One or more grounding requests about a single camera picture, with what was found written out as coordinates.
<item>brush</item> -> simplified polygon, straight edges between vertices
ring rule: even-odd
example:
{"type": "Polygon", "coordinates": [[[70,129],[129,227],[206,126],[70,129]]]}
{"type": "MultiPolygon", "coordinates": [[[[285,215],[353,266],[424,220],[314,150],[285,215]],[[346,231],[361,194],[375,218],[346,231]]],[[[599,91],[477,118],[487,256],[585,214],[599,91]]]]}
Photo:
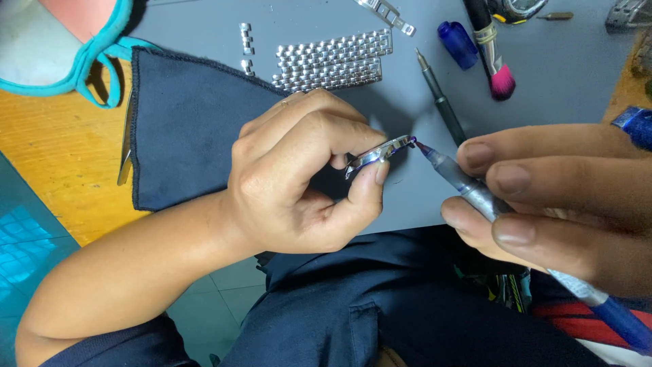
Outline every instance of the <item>brush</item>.
{"type": "Polygon", "coordinates": [[[491,96],[497,101],[506,101],[516,89],[516,81],[507,65],[503,63],[503,56],[498,53],[497,30],[489,7],[484,0],[464,0],[464,6],[473,25],[473,35],[490,79],[491,96]]]}

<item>blue pen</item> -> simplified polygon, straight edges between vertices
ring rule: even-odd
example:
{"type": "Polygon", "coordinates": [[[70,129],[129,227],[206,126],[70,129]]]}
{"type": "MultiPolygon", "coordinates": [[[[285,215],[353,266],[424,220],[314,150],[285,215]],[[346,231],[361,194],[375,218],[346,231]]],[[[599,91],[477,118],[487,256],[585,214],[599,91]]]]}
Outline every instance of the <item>blue pen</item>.
{"type": "MultiPolygon", "coordinates": [[[[484,183],[464,173],[449,156],[419,142],[416,144],[435,171],[453,185],[486,219],[493,222],[500,214],[514,211],[504,200],[492,194],[484,183]]],[[[641,355],[652,355],[652,331],[628,308],[583,280],[556,270],[548,269],[548,272],[564,288],[589,306],[591,311],[620,335],[633,350],[641,355]]]]}

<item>red fabric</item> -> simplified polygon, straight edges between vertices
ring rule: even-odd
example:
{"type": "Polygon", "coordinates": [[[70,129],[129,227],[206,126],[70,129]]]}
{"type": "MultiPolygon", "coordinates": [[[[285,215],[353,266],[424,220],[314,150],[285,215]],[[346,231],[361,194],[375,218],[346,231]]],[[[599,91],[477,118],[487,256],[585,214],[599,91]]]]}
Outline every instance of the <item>red fabric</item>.
{"type": "MultiPolygon", "coordinates": [[[[581,302],[538,306],[533,308],[532,313],[534,316],[547,319],[556,328],[566,332],[573,338],[630,349],[629,344],[605,323],[590,318],[593,312],[581,302]]],[[[632,310],[632,313],[648,327],[652,328],[652,314],[634,310],[632,310]]]]}

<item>blue bottle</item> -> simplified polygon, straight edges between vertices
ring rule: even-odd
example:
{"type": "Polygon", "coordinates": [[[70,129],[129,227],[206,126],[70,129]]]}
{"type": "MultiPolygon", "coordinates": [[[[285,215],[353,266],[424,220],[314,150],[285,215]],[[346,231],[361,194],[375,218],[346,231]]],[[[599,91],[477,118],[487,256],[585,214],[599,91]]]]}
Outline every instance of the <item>blue bottle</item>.
{"type": "Polygon", "coordinates": [[[439,28],[439,39],[462,70],[468,70],[478,62],[478,49],[458,22],[443,22],[439,28]]]}

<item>hand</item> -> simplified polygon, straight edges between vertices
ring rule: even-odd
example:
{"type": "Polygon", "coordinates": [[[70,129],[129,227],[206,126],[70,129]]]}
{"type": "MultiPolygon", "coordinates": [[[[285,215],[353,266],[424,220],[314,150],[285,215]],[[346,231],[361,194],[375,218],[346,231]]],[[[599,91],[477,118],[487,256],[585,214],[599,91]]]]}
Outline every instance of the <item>hand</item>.
{"type": "Polygon", "coordinates": [[[652,158],[618,128],[510,129],[468,140],[457,158],[518,212],[492,225],[461,197],[447,199],[441,215],[467,244],[615,295],[652,294],[652,158]]]}
{"type": "Polygon", "coordinates": [[[233,145],[222,208],[228,225],[258,252],[341,249],[381,213],[389,163],[364,167],[338,203],[308,183],[326,164],[343,169],[347,153],[362,154],[386,139],[325,90],[293,94],[244,125],[233,145]]]}

